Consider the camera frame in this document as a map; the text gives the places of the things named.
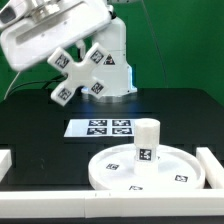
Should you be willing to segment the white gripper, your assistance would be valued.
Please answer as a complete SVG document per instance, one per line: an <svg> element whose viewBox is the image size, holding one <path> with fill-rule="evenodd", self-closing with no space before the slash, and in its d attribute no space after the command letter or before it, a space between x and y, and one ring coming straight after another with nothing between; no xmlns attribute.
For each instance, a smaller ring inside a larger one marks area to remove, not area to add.
<svg viewBox="0 0 224 224"><path fill-rule="evenodd" d="M28 12L0 29L0 47L10 67L27 70L103 29L111 21L104 0L27 0Z"/></svg>

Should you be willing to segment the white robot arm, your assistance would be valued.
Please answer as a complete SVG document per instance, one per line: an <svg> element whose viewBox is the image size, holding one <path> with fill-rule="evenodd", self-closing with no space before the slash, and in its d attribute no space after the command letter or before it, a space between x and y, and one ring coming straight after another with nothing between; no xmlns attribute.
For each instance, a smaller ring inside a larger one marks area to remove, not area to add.
<svg viewBox="0 0 224 224"><path fill-rule="evenodd" d="M64 106L76 89L100 101L135 93L126 26L114 0L9 0L0 9L0 47L22 72L47 61L65 77L51 93Z"/></svg>

